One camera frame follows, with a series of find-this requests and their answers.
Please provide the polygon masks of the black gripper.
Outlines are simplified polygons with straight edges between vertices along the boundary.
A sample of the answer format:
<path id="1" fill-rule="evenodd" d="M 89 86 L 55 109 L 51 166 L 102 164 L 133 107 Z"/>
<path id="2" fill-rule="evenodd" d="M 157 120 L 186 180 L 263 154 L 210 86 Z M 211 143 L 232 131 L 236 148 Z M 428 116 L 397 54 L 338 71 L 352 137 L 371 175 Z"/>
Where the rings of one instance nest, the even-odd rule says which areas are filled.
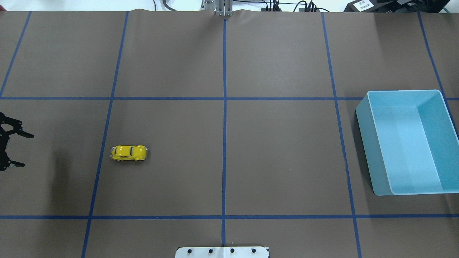
<path id="1" fill-rule="evenodd" d="M 17 134 L 28 139 L 34 138 L 34 134 L 24 131 L 22 124 L 12 124 L 12 119 L 7 118 L 4 113 L 0 113 L 0 118 L 0 171 L 5 171 L 11 166 L 23 168 L 25 166 L 24 163 L 10 160 L 8 154 L 6 153 L 6 147 L 9 142 L 10 135 L 12 134 Z M 10 125 L 12 129 L 5 131 L 5 129 L 2 128 L 2 124 Z"/>

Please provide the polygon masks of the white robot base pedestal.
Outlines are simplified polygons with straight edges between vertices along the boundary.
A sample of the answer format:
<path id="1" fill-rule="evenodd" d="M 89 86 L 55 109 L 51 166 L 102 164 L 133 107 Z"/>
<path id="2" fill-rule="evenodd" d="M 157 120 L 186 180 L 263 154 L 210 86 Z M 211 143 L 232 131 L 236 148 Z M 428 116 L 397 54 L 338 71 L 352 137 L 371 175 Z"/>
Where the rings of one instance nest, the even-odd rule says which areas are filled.
<path id="1" fill-rule="evenodd" d="M 183 247 L 177 249 L 176 258 L 269 258 L 269 247 Z"/>

